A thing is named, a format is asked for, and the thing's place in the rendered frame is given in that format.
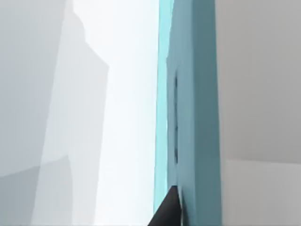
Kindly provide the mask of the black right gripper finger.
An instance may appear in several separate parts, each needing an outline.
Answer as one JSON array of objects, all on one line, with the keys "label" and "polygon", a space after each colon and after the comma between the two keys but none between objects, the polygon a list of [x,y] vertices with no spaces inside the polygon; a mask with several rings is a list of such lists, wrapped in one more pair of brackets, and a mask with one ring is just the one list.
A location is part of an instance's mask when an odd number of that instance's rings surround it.
[{"label": "black right gripper finger", "polygon": [[181,217],[178,187],[171,186],[147,226],[181,226]]}]

